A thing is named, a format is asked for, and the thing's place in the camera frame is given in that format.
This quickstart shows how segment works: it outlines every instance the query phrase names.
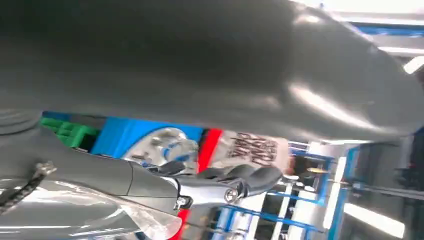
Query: red stripe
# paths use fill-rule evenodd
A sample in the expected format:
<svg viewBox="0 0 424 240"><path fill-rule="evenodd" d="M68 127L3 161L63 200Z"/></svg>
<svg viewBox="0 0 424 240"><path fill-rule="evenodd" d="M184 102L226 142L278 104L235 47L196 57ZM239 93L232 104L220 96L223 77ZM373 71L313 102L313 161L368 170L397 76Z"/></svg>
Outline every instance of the red stripe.
<svg viewBox="0 0 424 240"><path fill-rule="evenodd" d="M223 131L221 129L212 128L207 133L207 136L200 147L199 156L197 159L197 172L200 173L208 168L209 163L211 161L212 154L214 154L215 147L218 144L221 134ZM183 235L184 225L189 218L190 210L183 209L179 211L178 217L181 219L181 227L178 232L171 237L169 240L180 240Z"/></svg>
<svg viewBox="0 0 424 240"><path fill-rule="evenodd" d="M198 168L197 172L200 173L208 168L209 162L211 161L212 154L214 154L215 147L218 144L223 131L221 129L212 128L207 133L207 136L201 145L199 156L197 160Z"/></svg>

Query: gray motorcycle fuel tank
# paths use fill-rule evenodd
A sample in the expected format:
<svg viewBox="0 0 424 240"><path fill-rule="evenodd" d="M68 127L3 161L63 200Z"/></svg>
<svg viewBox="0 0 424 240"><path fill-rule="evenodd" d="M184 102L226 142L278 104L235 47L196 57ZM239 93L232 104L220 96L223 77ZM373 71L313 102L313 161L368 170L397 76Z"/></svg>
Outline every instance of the gray motorcycle fuel tank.
<svg viewBox="0 0 424 240"><path fill-rule="evenodd" d="M68 148L43 127L0 136L0 154L2 202L5 192L17 191L31 179L36 163L50 161L57 168L0 215L2 240L70 240L140 231L161 240L181 225L174 211L176 187L134 162Z"/></svg>
<svg viewBox="0 0 424 240"><path fill-rule="evenodd" d="M126 116L327 142L422 126L419 83L288 0L0 3L0 107Z"/></svg>

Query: cable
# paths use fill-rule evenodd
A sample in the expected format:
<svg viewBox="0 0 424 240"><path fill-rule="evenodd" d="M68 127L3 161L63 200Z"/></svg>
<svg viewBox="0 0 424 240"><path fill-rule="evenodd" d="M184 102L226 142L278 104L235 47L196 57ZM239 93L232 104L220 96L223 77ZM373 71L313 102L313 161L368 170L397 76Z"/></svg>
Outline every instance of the cable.
<svg viewBox="0 0 424 240"><path fill-rule="evenodd" d="M30 195L41 184L41 182L51 173L56 171L56 167L51 161L46 163L37 163L35 173L31 180L18 191L10 193L8 191L0 195L0 216L9 209L16 206L20 201Z"/></svg>

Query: motorcycle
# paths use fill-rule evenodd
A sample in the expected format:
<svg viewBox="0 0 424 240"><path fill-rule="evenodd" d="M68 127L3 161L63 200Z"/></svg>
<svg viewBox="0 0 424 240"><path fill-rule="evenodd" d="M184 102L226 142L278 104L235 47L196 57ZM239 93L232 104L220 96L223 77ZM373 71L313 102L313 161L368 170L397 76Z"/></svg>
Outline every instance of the motorcycle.
<svg viewBox="0 0 424 240"><path fill-rule="evenodd" d="M167 239L179 209L231 204L282 178L271 166L184 176L69 149L38 126L41 110L330 144L396 138L423 124L413 75L301 3L0 4L0 239Z"/></svg>

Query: green object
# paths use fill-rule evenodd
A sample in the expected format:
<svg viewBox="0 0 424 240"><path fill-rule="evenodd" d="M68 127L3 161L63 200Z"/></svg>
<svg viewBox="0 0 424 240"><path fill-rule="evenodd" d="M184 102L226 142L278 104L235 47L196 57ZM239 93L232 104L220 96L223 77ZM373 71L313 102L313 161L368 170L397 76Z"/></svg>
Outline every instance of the green object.
<svg viewBox="0 0 424 240"><path fill-rule="evenodd" d="M49 117L43 117L41 119L41 125L53 130L57 137L70 148L83 148L81 145L85 138L95 138L100 132L99 130L89 126Z"/></svg>

